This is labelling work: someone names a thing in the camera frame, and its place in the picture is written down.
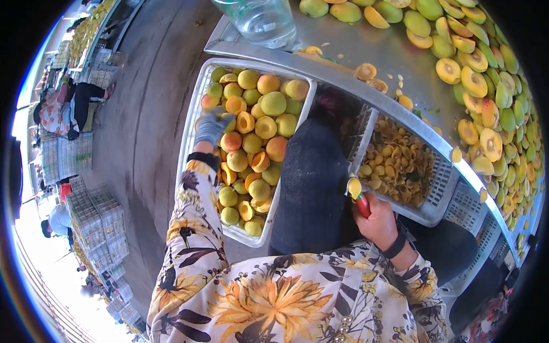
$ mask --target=black sleeve cuff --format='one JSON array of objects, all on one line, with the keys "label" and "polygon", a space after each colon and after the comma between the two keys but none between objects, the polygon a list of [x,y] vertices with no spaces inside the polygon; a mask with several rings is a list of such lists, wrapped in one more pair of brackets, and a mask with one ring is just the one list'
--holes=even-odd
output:
[{"label": "black sleeve cuff", "polygon": [[213,154],[192,153],[187,158],[187,162],[189,162],[191,160],[197,160],[197,161],[204,162],[207,165],[209,165],[216,172],[219,169],[220,159],[219,159],[219,157],[217,157]]}]

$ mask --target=hand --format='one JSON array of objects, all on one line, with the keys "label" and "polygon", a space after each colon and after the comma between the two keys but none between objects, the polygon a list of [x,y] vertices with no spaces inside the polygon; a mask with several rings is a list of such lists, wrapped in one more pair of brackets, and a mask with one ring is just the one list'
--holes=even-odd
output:
[{"label": "hand", "polygon": [[217,146],[217,142],[221,139],[223,131],[227,125],[234,119],[234,115],[221,118],[220,115],[225,112],[223,106],[216,106],[206,113],[198,122],[197,137],[194,144],[206,141]]},{"label": "hand", "polygon": [[382,251],[385,251],[391,247],[399,235],[393,209],[390,203],[379,200],[372,191],[364,193],[363,196],[368,200],[372,214],[368,218],[364,218],[354,205],[352,216],[360,233]]}]

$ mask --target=stainless steel table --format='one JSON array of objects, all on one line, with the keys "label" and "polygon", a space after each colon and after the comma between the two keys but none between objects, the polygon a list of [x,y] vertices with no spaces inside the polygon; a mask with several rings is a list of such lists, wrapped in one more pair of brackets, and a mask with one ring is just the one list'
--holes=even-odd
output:
[{"label": "stainless steel table", "polygon": [[[402,23],[380,30],[362,18],[359,22],[349,25],[336,20],[330,14],[321,18],[308,17],[299,11],[298,1],[290,1],[290,4],[298,30],[298,41],[287,50],[294,51],[306,46],[318,46],[324,55],[351,69],[362,63],[371,63],[377,68],[376,78],[387,83],[389,87],[387,94],[382,94],[360,80],[317,62],[285,51],[253,46],[246,42],[226,16],[223,16],[217,24],[204,51],[216,55],[263,61],[347,91],[406,126],[414,134],[422,137],[441,156],[450,160],[451,150],[460,140],[457,134],[457,123],[461,119],[470,120],[470,117],[464,112],[464,106],[454,98],[452,87],[437,76],[435,64],[438,59],[430,50],[413,46],[406,37]],[[413,100],[414,108],[421,110],[422,117],[428,119],[433,126],[440,127],[442,137],[418,116],[392,99],[398,88],[398,75],[403,79],[403,94]],[[454,166],[477,192],[484,187],[480,178],[465,161],[456,163]],[[542,192],[537,198],[539,199],[535,203],[541,206],[538,211],[540,213],[544,198]],[[488,197],[486,206],[511,247],[515,264],[519,265],[518,254],[514,248],[518,233],[512,234],[508,230],[491,197]],[[537,226],[538,222],[538,215],[530,219],[531,226]]]}]

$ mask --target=metal table edge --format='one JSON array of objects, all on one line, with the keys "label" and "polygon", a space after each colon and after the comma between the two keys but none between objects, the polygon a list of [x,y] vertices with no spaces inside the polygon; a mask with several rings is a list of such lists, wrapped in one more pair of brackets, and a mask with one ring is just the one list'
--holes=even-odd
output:
[{"label": "metal table edge", "polygon": [[[214,29],[212,36],[208,40],[208,43],[204,48],[204,52],[214,55],[257,60],[276,65],[281,68],[286,68],[294,72],[299,72],[307,77],[329,83],[332,86],[353,94],[360,99],[368,101],[379,111],[390,114],[394,119],[406,126],[414,134],[422,137],[425,143],[450,161],[450,154],[453,147],[419,117],[412,114],[402,105],[392,100],[385,94],[366,85],[364,82],[356,78],[350,77],[335,69],[327,68],[322,64],[309,61],[297,55],[292,55],[280,50],[253,46],[251,44],[223,41],[221,40],[221,35],[226,29],[226,26],[224,27],[225,22],[227,25],[229,24],[226,17],[223,16]],[[464,160],[454,163],[453,165],[477,192],[480,192],[480,190],[484,188],[484,184],[480,178]],[[507,225],[503,220],[503,216],[501,215],[494,199],[488,197],[486,200],[486,205],[500,227],[507,244],[509,244],[509,246],[514,246],[511,233],[507,228]],[[515,264],[518,265],[519,259],[516,250],[511,249],[511,253]]]}]

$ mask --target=wristband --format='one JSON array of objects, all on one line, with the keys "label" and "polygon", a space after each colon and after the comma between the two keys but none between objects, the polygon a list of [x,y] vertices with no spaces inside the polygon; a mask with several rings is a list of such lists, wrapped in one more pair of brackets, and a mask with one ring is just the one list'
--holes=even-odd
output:
[{"label": "wristband", "polygon": [[393,244],[385,251],[379,250],[381,254],[388,259],[394,258],[396,255],[398,255],[402,249],[404,248],[404,244],[406,243],[406,235],[402,233],[402,231],[399,231],[399,235],[396,237],[396,240],[393,242]]}]

